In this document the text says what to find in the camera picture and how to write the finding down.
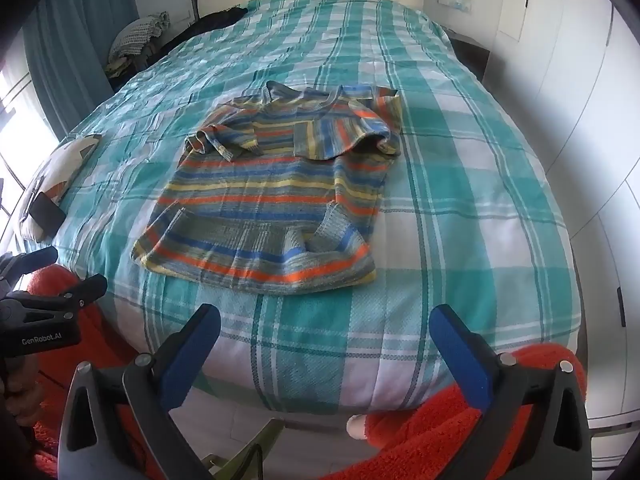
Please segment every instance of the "metal screw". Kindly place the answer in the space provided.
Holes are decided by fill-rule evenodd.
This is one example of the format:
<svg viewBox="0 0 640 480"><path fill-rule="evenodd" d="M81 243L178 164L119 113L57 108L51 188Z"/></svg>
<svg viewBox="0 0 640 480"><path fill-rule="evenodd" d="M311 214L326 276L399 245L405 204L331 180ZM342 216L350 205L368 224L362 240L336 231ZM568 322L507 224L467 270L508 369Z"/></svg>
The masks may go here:
<svg viewBox="0 0 640 480"><path fill-rule="evenodd" d="M500 362L505 366L513 366L517 363L516 358L508 352L500 354Z"/></svg>
<svg viewBox="0 0 640 480"><path fill-rule="evenodd" d="M136 366L147 366L151 362L151 354L139 354L134 362Z"/></svg>
<svg viewBox="0 0 640 480"><path fill-rule="evenodd" d="M569 361L560 361L560 369L565 374L570 374L574 371L574 366Z"/></svg>
<svg viewBox="0 0 640 480"><path fill-rule="evenodd" d="M89 361L82 361L77 367L79 374L85 374L91 369L91 363Z"/></svg>

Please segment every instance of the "wardrobe door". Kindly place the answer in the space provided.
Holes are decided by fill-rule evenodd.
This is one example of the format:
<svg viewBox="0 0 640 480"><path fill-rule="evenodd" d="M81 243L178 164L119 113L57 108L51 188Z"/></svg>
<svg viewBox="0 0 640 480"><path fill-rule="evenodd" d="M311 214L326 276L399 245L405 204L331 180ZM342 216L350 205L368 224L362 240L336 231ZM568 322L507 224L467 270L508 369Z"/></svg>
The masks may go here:
<svg viewBox="0 0 640 480"><path fill-rule="evenodd" d="M625 422L640 420L640 206L637 198L624 182L600 212L620 280L620 309L626 324L626 380L621 412Z"/></svg>
<svg viewBox="0 0 640 480"><path fill-rule="evenodd" d="M640 155L640 45L617 11L600 74L546 174L573 236L615 193Z"/></svg>
<svg viewBox="0 0 640 480"><path fill-rule="evenodd" d="M597 216L572 240L587 327L586 409L591 428L610 426L622 410L626 373L625 329L618 311L618 277Z"/></svg>
<svg viewBox="0 0 640 480"><path fill-rule="evenodd" d="M512 4L519 5L519 0L504 1L502 6L504 8ZM553 54L561 17L562 0L529 0L519 40L516 42L507 34L499 32L498 34L504 35L505 48L500 49L501 42L498 38L498 44L494 45L494 50L497 50L495 57L500 59L491 60L488 67L488 70L495 70L498 75L487 74L489 90L526 136L532 130L532 105Z"/></svg>
<svg viewBox="0 0 640 480"><path fill-rule="evenodd" d="M545 171L578 123L598 78L609 37L609 0L564 0L558 40L532 107L527 140Z"/></svg>

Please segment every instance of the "pillow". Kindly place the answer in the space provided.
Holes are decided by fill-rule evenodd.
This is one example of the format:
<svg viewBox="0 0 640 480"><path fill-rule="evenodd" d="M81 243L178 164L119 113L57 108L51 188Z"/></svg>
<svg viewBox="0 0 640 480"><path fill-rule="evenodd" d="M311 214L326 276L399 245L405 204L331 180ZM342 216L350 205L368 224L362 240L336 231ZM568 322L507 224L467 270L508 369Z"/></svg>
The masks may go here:
<svg viewBox="0 0 640 480"><path fill-rule="evenodd" d="M101 138L101 135L96 134L72 140L57 147L40 165L12 215L14 231L24 240L41 242L45 238L42 228L28 213L36 195L42 191L54 204L59 204Z"/></svg>

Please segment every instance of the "black phone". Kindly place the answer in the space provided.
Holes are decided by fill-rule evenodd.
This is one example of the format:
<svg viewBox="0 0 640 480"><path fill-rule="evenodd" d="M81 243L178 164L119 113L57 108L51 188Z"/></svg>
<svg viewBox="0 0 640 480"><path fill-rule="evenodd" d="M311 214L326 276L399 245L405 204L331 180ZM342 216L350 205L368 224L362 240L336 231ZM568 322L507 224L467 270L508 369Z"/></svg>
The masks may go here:
<svg viewBox="0 0 640 480"><path fill-rule="evenodd" d="M43 192L39 192L36 198L29 206L29 214L36 221L44 234L53 238L62 222L65 221L66 215L51 199Z"/></svg>

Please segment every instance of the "floor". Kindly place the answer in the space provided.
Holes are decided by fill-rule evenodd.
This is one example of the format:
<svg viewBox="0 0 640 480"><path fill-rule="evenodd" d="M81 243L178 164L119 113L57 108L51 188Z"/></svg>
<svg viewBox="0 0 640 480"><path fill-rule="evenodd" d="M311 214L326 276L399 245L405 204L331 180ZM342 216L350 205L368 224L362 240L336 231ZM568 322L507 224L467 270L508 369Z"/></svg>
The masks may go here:
<svg viewBox="0 0 640 480"><path fill-rule="evenodd" d="M215 453L231 458L271 418L301 422L315 431L286 429L264 463L265 478L301 480L340 471L376 453L364 441L346 433L349 415L276 413L221 400L192 388L171 416L199 457Z"/></svg>

